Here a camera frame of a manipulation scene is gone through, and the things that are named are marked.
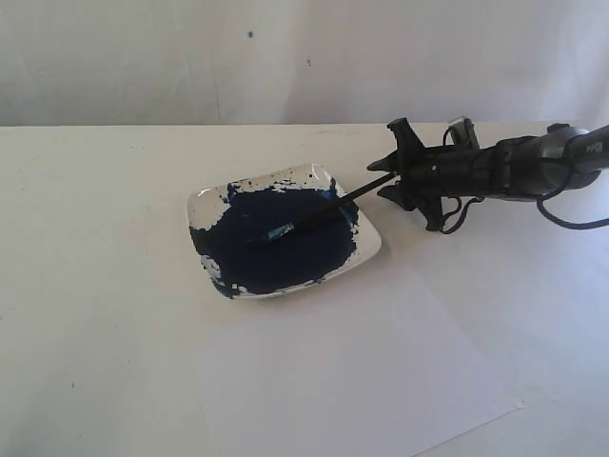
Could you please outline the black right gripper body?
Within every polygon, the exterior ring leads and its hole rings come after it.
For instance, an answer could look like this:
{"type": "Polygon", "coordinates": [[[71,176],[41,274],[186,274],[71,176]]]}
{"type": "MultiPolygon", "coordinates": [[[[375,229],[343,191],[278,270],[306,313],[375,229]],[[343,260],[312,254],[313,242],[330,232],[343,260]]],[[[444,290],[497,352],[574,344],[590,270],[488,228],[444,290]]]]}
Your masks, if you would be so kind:
{"type": "Polygon", "coordinates": [[[505,197],[505,148],[407,150],[407,198],[428,205],[438,197],[505,197]]]}

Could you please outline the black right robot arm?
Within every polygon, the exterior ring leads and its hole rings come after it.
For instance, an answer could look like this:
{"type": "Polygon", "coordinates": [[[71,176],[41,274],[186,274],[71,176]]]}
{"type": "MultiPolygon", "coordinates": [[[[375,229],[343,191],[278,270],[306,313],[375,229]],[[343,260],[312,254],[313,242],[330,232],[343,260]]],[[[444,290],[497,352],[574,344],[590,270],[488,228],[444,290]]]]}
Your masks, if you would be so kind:
{"type": "Polygon", "coordinates": [[[464,223],[469,208],[486,199],[530,202],[559,227],[599,229],[606,219],[575,223],[551,213],[545,202],[567,190],[594,183],[608,167],[608,129],[593,131],[565,123],[549,126],[544,135],[506,138],[480,146],[473,121],[448,124],[439,146],[426,146],[410,123],[388,124],[396,148],[368,165],[370,171],[392,173],[394,184],[378,194],[406,211],[418,211],[432,232],[451,234],[464,223]]]}

